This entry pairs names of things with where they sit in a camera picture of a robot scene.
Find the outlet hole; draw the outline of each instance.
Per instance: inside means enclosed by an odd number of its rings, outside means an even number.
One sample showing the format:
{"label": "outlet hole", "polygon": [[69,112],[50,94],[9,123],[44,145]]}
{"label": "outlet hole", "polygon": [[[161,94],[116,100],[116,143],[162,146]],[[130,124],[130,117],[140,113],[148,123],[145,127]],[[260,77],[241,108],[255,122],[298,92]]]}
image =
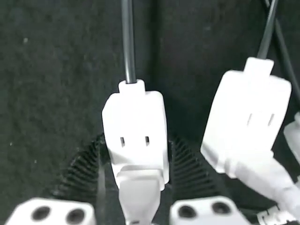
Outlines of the outlet hole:
{"label": "outlet hole", "polygon": [[124,147],[125,146],[125,140],[124,140],[123,137],[121,137],[120,139],[121,139],[121,145],[122,145],[122,147]]}
{"label": "outlet hole", "polygon": [[48,206],[42,206],[42,207],[37,208],[33,212],[31,217],[35,221],[41,221],[43,219],[46,219],[49,214],[50,214],[50,208]]}
{"label": "outlet hole", "polygon": [[146,137],[145,137],[145,140],[146,140],[146,146],[148,146],[148,145],[150,144],[149,137],[146,136]]}
{"label": "outlet hole", "polygon": [[274,114],[271,115],[268,126],[271,126],[273,119],[274,119]]}
{"label": "outlet hole", "polygon": [[247,122],[247,126],[249,126],[249,123],[250,123],[251,118],[252,118],[252,114],[249,115],[248,122]]}

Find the white plug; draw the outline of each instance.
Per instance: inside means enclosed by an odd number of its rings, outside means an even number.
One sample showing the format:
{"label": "white plug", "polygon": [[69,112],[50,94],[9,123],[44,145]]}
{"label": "white plug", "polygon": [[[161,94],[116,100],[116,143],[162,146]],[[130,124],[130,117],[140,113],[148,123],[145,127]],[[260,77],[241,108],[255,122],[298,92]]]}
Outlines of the white plug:
{"label": "white plug", "polygon": [[119,83],[102,111],[103,128],[126,224],[151,224],[169,182],[164,99],[145,83]]}
{"label": "white plug", "polygon": [[88,203],[32,198],[18,205],[5,225],[96,225]]}
{"label": "white plug", "polygon": [[219,173],[234,178],[227,160],[259,164],[271,148],[285,117],[291,84],[270,75],[274,62],[248,58],[244,71],[223,75],[214,97],[201,152]]}
{"label": "white plug", "polygon": [[271,151],[291,95],[288,81],[270,75],[273,64],[248,58],[244,71],[224,74],[201,153],[218,173],[240,179],[300,218],[300,191]]}
{"label": "white plug", "polygon": [[137,170],[159,170],[163,183],[169,182],[167,124],[164,99],[158,91],[145,91],[145,83],[119,83],[102,111],[105,141],[110,153],[115,181],[125,166]]}
{"label": "white plug", "polygon": [[300,164],[300,112],[296,113],[295,121],[285,127],[284,135],[288,146]]}

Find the black cable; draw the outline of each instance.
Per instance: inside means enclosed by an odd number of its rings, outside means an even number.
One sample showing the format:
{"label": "black cable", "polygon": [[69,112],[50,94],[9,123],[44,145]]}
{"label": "black cable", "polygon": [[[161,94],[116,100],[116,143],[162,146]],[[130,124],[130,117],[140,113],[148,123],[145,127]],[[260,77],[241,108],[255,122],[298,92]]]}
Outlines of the black cable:
{"label": "black cable", "polygon": [[[268,8],[270,7],[269,0],[263,0],[263,3],[265,9],[268,10]],[[282,57],[284,69],[287,73],[290,82],[292,83],[292,92],[295,95],[298,105],[300,107],[300,86],[291,63],[290,55],[285,44],[285,38],[282,34],[280,23],[277,19],[275,20],[275,35],[276,35],[276,41],[278,44],[279,52]]]}
{"label": "black cable", "polygon": [[261,45],[259,47],[258,54],[257,54],[257,57],[259,59],[267,58],[271,39],[273,36],[273,31],[274,31],[274,22],[275,22],[275,15],[276,15],[278,2],[279,0],[273,0],[271,7],[269,9],[268,20],[266,23],[266,27],[264,29]]}
{"label": "black cable", "polygon": [[126,83],[136,83],[132,0],[122,0],[122,27]]}

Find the black carpet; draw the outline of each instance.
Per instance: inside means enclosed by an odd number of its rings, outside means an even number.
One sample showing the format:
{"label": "black carpet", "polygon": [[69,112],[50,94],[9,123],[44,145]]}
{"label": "black carpet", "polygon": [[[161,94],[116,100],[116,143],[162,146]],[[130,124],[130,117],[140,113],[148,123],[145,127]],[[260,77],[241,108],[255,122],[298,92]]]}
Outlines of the black carpet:
{"label": "black carpet", "polygon": [[[197,144],[224,72],[243,69],[247,57],[256,56],[266,21],[263,4],[134,5],[137,76],[148,90],[163,93],[168,127]],[[284,0],[277,14],[298,75],[299,8],[300,1]],[[102,132],[102,108],[124,79],[120,10],[120,0],[0,1],[0,221]],[[274,43],[269,58],[275,60],[273,74],[286,77]],[[292,97],[284,125],[298,109]],[[282,131],[273,150],[293,178],[300,174]],[[268,205],[239,182],[228,185],[236,201]]]}

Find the black cord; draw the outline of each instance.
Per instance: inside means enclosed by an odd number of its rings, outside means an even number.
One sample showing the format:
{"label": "black cord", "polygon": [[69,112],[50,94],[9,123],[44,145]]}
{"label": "black cord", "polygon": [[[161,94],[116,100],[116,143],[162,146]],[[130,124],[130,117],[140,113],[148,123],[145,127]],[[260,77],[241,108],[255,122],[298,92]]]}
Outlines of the black cord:
{"label": "black cord", "polygon": [[[263,0],[265,9],[268,10],[268,8],[270,7],[270,2],[269,0]],[[276,19],[275,20],[275,36],[276,36],[276,41],[278,44],[278,48],[279,48],[279,52],[283,61],[283,66],[284,69],[286,71],[286,74],[292,84],[292,92],[295,95],[298,105],[300,107],[300,86],[298,83],[298,80],[296,78],[292,63],[291,63],[291,59],[290,59],[290,55],[289,52],[287,50],[286,44],[285,44],[285,38],[282,34],[282,29],[280,26],[279,21]]]}
{"label": "black cord", "polygon": [[257,57],[259,59],[266,59],[274,31],[274,22],[275,22],[275,15],[276,15],[276,10],[277,10],[277,5],[278,5],[279,0],[273,0],[271,7],[269,9],[269,15],[268,15],[268,20],[266,23],[266,27],[264,29],[261,45],[258,50]]}
{"label": "black cord", "polygon": [[132,0],[122,0],[123,50],[126,83],[136,83]]}

